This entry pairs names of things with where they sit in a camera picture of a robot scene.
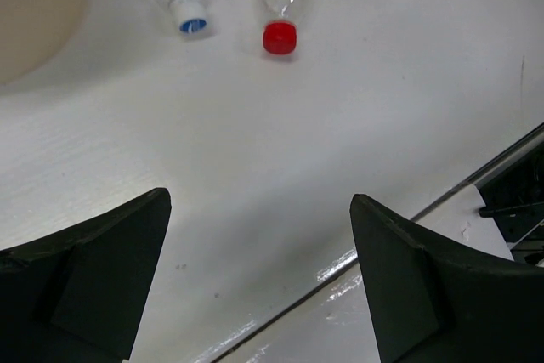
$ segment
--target black object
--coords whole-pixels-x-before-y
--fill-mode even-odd
[[[486,206],[481,217],[493,218],[506,242],[518,242],[544,219],[544,145],[479,187]]]
[[[170,217],[166,189],[0,252],[0,361],[120,363]]]
[[[436,234],[368,196],[351,220],[382,363],[542,363],[544,269]]]

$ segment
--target beige round object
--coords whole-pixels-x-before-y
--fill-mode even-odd
[[[38,67],[79,23],[85,0],[0,0],[0,83]]]

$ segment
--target dark line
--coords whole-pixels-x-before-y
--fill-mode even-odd
[[[515,153],[517,150],[522,148],[523,146],[527,145],[529,142],[531,142],[533,139],[538,137],[541,133],[544,133],[544,123],[533,129],[531,132],[527,133],[522,139],[520,139],[518,142],[515,142],[512,146],[504,150],[502,153],[500,153],[497,157],[486,163],[482,168],[474,172],[472,175],[464,179],[460,184],[457,184],[456,186],[452,187],[450,190],[448,190],[446,193],[444,193],[441,197],[439,197],[437,200],[433,201],[429,206],[425,207],[421,212],[416,214],[413,218],[411,218],[411,221],[414,223],[417,223],[419,220],[421,220],[423,217],[431,213],[433,210],[435,210],[438,206],[443,204],[445,201],[448,201],[453,197],[456,193],[458,193],[461,189],[467,187],[468,185],[474,184],[474,182],[478,179],[481,179],[483,176],[485,176],[493,167],[497,166],[499,163],[503,162],[505,159],[507,159],[510,155]],[[346,265],[344,265],[341,269],[339,269],[337,272],[335,272],[333,275],[331,275],[329,278],[327,278],[325,281],[321,282],[317,287],[315,287],[313,290],[308,292],[306,295],[302,296],[297,302],[291,304],[286,309],[281,311],[278,315],[274,316],[272,319],[267,321],[266,323],[262,324],[260,327],[258,327],[255,332],[250,333],[243,339],[241,339],[238,343],[236,343],[232,348],[224,351],[222,354],[220,354],[217,358],[212,360],[212,363],[219,363],[222,359],[227,357],[229,354],[232,354],[237,349],[239,349],[242,345],[252,340],[254,337],[256,337],[259,333],[263,332],[264,330],[268,329],[270,326],[275,324],[279,319],[287,315],[289,312],[297,308],[298,306],[305,303],[308,299],[312,298],[317,292],[321,291],[323,288],[328,286],[329,284],[336,281],[338,278],[340,278],[342,275],[344,275],[348,270],[350,270],[352,267],[358,264],[358,259],[354,259],[353,261],[350,261]]]

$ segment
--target bottle cap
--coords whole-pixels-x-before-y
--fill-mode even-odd
[[[264,27],[263,47],[271,54],[292,53],[297,47],[297,27],[286,20],[269,22]]]
[[[183,34],[197,33],[207,26],[204,0],[172,0],[168,8]]]

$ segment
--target red bottle cap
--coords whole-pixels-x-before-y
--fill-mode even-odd
[[[285,20],[268,23],[264,28],[263,46],[271,54],[292,53],[297,46],[297,27]]]

